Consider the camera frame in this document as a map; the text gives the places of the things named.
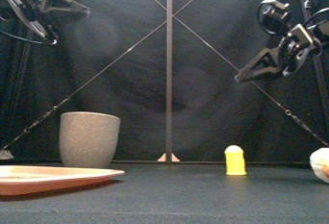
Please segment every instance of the pink plate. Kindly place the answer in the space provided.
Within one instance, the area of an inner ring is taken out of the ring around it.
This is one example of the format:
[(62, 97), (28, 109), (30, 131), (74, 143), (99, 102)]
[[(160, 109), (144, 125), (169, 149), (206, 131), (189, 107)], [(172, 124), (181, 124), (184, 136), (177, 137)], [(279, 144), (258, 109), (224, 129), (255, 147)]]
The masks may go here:
[(0, 166), (0, 195), (22, 195), (109, 181), (124, 171), (112, 169)]

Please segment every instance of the small cone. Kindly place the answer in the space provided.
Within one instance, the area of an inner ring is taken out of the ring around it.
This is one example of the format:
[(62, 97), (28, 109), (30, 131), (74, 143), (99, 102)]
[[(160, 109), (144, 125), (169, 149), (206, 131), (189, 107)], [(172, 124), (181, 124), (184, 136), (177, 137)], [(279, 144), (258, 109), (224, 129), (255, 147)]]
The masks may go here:
[(239, 146), (231, 145), (224, 150), (226, 157), (226, 174), (246, 175), (246, 163), (243, 158), (243, 150)]

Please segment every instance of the ceramic cup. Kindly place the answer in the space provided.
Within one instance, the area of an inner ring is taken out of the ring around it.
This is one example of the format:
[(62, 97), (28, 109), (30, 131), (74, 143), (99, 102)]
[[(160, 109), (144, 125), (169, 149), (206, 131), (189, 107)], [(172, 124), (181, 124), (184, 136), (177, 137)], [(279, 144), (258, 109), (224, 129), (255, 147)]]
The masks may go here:
[(116, 149), (119, 118), (97, 112), (60, 115), (58, 155), (65, 167), (107, 168)]

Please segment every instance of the wire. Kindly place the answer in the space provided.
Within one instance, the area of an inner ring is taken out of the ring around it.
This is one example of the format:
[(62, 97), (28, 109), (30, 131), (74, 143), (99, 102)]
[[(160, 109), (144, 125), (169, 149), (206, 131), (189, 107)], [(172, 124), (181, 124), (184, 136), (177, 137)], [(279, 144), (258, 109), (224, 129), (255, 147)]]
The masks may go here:
[(321, 15), (321, 14), (323, 14), (323, 13), (326, 13), (326, 12), (329, 12), (329, 8), (325, 8), (325, 9), (322, 9), (322, 10), (319, 10), (306, 21), (304, 21), (304, 23), (303, 23), (303, 26), (306, 26), (309, 23), (310, 23), (310, 21), (318, 16), (318, 15)]
[(9, 33), (4, 32), (2, 30), (0, 30), (0, 34), (6, 36), (6, 37), (13, 38), (14, 40), (22, 41), (25, 43), (32, 43), (32, 44), (44, 45), (44, 46), (53, 46), (56, 44), (56, 39), (52, 42), (40, 42), (40, 41), (26, 39), (24, 37), (10, 35)]

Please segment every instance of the black backdrop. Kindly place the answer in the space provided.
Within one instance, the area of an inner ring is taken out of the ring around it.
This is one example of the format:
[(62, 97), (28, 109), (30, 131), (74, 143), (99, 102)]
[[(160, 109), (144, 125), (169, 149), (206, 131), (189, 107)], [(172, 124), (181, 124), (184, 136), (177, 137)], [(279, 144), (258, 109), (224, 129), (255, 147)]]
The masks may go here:
[[(167, 0), (77, 1), (91, 15), (60, 28), (57, 46), (28, 48), (1, 37), (2, 145), (108, 67), (13, 143), (16, 158), (57, 159), (60, 114), (85, 111), (120, 118), (117, 161), (156, 161), (172, 149), (181, 162), (222, 162), (231, 144), (248, 162), (309, 161), (322, 145), (283, 109), (327, 138), (313, 61), (298, 74), (256, 86), (234, 81), (236, 69), (279, 42), (258, 28), (259, 0), (172, 0), (168, 25)], [(279, 1), (300, 22), (300, 1)], [(325, 6), (319, 0), (317, 9)]]

